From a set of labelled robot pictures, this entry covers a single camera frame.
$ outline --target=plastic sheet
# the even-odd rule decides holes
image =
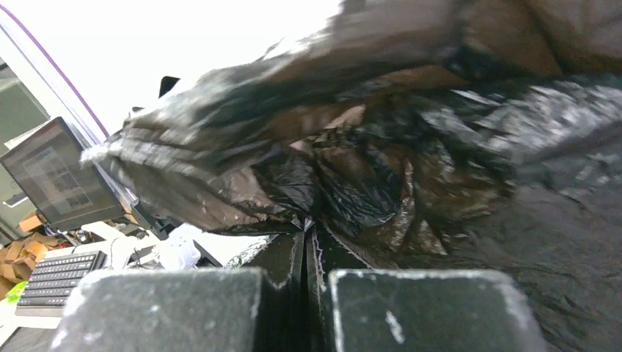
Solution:
[[[208,232],[316,224],[376,267],[504,271],[551,351],[618,350],[622,81],[560,75],[622,73],[622,10],[335,8],[303,40],[175,87],[84,161]]]

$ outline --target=cable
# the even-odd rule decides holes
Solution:
[[[116,242],[119,238],[121,237],[117,237],[114,240],[112,240],[112,242],[110,243],[110,266],[109,268],[112,269],[112,246],[114,245],[114,242]]]

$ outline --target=computer monitor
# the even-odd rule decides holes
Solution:
[[[70,126],[57,117],[0,158],[0,164],[58,231],[125,214],[98,169],[80,165],[83,150]]]

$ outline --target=cardboard box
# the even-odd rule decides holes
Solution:
[[[31,232],[41,225],[43,225],[43,223],[39,220],[34,211],[20,221],[20,229],[24,232]]]
[[[17,279],[28,281],[32,271],[34,270],[35,262],[29,257],[22,257],[11,263],[11,266]]]
[[[35,258],[34,258],[34,262],[38,263],[40,262],[43,258],[45,258],[45,255],[48,253],[48,249],[45,249],[45,251],[40,252]]]
[[[4,299],[4,296],[11,291],[13,286],[15,286],[14,282],[11,282],[4,277],[0,277],[0,299]]]
[[[11,263],[21,257],[21,250],[23,249],[22,241],[13,241],[9,245],[7,256],[4,257],[3,263]]]
[[[32,239],[24,246],[23,251],[26,255],[30,254],[33,257],[37,257],[41,252],[47,252],[48,247],[39,241],[33,241]]]
[[[0,264],[0,274],[2,274],[2,277],[4,277],[6,280],[11,281],[15,284],[23,281],[22,279],[18,278],[18,275],[13,270],[13,265],[11,264]]]

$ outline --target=dust spot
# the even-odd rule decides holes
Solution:
[[[387,310],[387,317],[384,319],[389,325],[389,330],[391,331],[391,335],[397,343],[400,345],[404,344],[406,338],[404,337],[404,331],[402,330],[402,325],[399,324],[398,319],[391,313],[391,311]]]

